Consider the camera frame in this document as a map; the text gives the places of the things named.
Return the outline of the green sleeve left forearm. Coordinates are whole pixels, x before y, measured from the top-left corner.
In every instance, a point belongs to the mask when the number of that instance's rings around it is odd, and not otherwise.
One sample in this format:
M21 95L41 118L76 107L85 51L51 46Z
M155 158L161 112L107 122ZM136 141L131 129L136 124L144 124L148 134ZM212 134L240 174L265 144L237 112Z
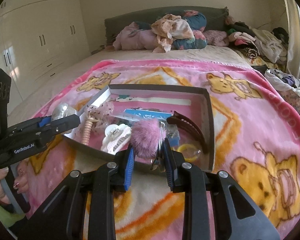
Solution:
M0 205L0 221L6 228L25 218L24 214L10 213Z

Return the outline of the person's left hand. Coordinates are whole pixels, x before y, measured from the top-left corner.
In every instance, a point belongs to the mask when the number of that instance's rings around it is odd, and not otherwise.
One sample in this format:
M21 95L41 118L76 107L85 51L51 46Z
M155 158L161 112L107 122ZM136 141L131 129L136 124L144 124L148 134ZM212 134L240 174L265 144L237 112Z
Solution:
M17 166L17 176L14 179L13 188L18 194L25 193L29 189L27 166L29 159L22 160ZM8 168L0 169L0 205L6 206L11 204L11 201L7 195L8 187L5 185L7 182Z

